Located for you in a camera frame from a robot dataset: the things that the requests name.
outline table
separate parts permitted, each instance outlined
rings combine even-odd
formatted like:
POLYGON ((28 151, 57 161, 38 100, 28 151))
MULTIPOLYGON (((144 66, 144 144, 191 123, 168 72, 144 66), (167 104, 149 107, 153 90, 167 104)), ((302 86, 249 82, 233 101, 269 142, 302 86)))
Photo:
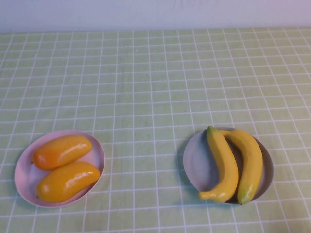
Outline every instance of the table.
POLYGON ((311 28, 0 34, 0 231, 311 232, 311 28), (245 206, 201 201, 183 149, 208 125, 248 131, 274 181, 245 206), (86 198, 36 208, 14 185, 39 137, 94 135, 86 198))

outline plate rim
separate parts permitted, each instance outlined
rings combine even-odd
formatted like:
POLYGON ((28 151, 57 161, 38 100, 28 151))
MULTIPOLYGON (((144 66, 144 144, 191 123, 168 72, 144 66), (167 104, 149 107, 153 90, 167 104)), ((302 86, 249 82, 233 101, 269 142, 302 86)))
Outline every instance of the plate rim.
POLYGON ((102 174, 103 174, 103 172, 104 172, 105 167, 106 167, 106 166, 105 166, 105 151, 104 151, 104 148, 103 148, 103 146, 101 145, 101 143, 100 143, 93 135, 91 135, 90 133, 87 133, 87 132, 85 132, 85 131, 81 131, 81 130, 70 130, 70 129, 67 129, 67 130, 58 130, 58 131, 53 131, 53 132, 44 134, 43 136, 37 138, 35 141, 33 141, 32 143, 30 143, 30 144, 25 148, 25 150, 22 152, 22 154, 21 154, 20 157, 18 158, 18 161, 16 162, 16 165, 15 165, 15 170, 14 170, 14 184, 15 184, 15 187, 16 187, 16 189, 17 189, 17 193, 18 193, 25 201, 27 201, 27 202, 30 203, 31 205, 34 205, 34 206, 36 206, 36 207, 41 207, 41 208, 49 208, 49 209, 51 209, 51 208, 61 208, 61 207, 65 207, 65 206, 72 205, 72 204, 74 204, 75 202, 81 200, 82 198, 85 198, 86 195, 87 195, 89 192, 92 191, 92 189, 96 186, 96 184, 97 184, 97 183, 99 182, 99 180, 102 178, 102 174), (99 172, 100 172, 100 177, 99 177, 99 179, 98 179, 95 183, 93 183, 93 184, 92 184, 92 187, 91 187, 86 193, 84 193, 81 197, 79 197, 78 199, 73 200, 73 201, 68 202, 68 203, 56 205, 56 206, 45 206, 45 205, 41 205, 41 204, 36 204, 36 203, 33 203, 32 201, 28 200, 27 198, 25 198, 24 195, 20 192, 20 186, 17 185, 17 180, 16 180, 16 176, 17 176, 17 172, 18 172, 18 165, 21 163, 21 158, 24 157, 26 154, 28 154, 28 153, 27 153, 27 150, 28 150, 28 148, 29 148, 32 144, 36 143, 38 140, 40 140, 40 139, 42 139, 42 138, 44 138, 44 137, 48 137, 48 136, 51 135, 51 134, 58 134, 58 133, 59 133, 59 134, 62 134, 62 135, 60 135, 60 136, 58 136, 58 137, 55 137, 55 138, 59 138, 59 137, 61 137, 61 136, 70 135, 70 134, 87 135, 87 136, 91 137, 91 138, 95 141, 95 143, 98 144, 98 146, 99 146, 99 149, 100 149, 100 156, 99 156, 99 157, 100 157, 100 160, 103 162, 103 168, 99 171, 99 172))

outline white wall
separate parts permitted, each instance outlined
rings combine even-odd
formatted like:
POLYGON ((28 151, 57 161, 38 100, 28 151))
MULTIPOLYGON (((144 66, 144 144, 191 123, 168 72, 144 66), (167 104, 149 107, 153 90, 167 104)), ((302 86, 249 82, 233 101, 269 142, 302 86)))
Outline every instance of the white wall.
POLYGON ((0 32, 311 26, 311 0, 1 0, 0 32))

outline pink plate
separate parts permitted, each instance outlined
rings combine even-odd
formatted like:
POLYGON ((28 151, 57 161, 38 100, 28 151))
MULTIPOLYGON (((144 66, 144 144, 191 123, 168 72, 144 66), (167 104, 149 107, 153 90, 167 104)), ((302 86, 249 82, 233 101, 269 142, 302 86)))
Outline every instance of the pink plate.
POLYGON ((32 164, 32 155, 33 152, 39 148, 44 143, 64 136, 68 134, 80 134, 85 137, 87 137, 92 145, 93 149, 83 156, 82 158, 78 159, 78 161, 86 161, 91 164, 93 164, 102 174, 104 169, 104 150, 101 146, 101 144, 91 135, 88 133, 78 131, 78 130, 61 130, 56 131, 53 133, 49 133, 36 141, 34 141, 20 156, 16 168, 15 168, 15 174, 14 174, 14 180, 16 188, 19 192, 19 194, 29 203, 41 206, 41 207, 47 207, 47 208, 53 208, 53 207, 61 207, 65 205, 72 204, 82 198, 84 195, 86 195, 89 191, 92 190, 92 188, 95 186, 96 183, 93 185, 85 188, 81 192, 77 193, 74 197, 70 198, 69 200, 58 202, 58 203, 51 203, 51 202, 45 202, 42 201, 37 197, 36 194, 36 187, 38 182, 46 176, 46 174, 49 173, 49 171, 43 171, 41 169, 38 169, 34 164, 32 164))

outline orange mango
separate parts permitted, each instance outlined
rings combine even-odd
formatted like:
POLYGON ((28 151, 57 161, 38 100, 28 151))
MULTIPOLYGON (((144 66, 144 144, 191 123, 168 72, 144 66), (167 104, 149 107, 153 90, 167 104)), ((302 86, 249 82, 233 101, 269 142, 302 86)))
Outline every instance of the orange mango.
POLYGON ((82 135, 65 135, 39 147, 33 154, 34 165, 51 171, 76 161, 92 150, 92 143, 82 135))
POLYGON ((47 174, 37 185, 37 196, 46 202, 72 198, 100 177, 99 170, 88 162, 77 161, 47 174))

